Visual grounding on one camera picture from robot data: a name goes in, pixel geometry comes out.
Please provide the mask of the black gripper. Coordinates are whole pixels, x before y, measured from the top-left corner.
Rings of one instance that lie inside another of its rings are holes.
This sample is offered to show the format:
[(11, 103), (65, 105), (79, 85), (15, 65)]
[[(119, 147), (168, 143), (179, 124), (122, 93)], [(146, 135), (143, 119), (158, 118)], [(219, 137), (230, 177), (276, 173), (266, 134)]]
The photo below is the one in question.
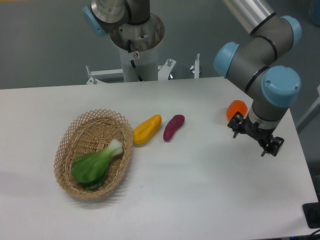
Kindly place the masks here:
[(249, 117), (244, 118), (244, 116), (237, 111), (230, 119), (227, 127), (232, 130), (234, 139), (239, 134), (247, 134), (256, 140), (263, 149), (261, 153), (262, 157), (266, 154), (276, 157), (285, 140), (279, 136), (272, 136), (275, 128), (263, 129), (260, 128), (259, 125), (258, 122), (252, 123)]

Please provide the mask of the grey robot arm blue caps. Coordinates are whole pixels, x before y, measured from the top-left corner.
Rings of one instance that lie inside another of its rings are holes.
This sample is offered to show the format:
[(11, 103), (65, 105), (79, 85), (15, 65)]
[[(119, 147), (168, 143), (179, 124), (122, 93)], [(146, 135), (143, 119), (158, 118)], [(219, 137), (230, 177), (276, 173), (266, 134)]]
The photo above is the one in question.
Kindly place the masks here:
[[(264, 0), (227, 0), (225, 5), (251, 41), (226, 43), (213, 66), (253, 100), (248, 113), (235, 113), (228, 127), (235, 135), (255, 139), (264, 154), (276, 156), (284, 140), (273, 132), (296, 101), (301, 79), (293, 69), (274, 62), (300, 41), (301, 25), (293, 17), (278, 16)], [(82, 13), (96, 35), (109, 35), (119, 49), (126, 82), (160, 80), (155, 49), (165, 27), (151, 13), (148, 0), (93, 0)]]

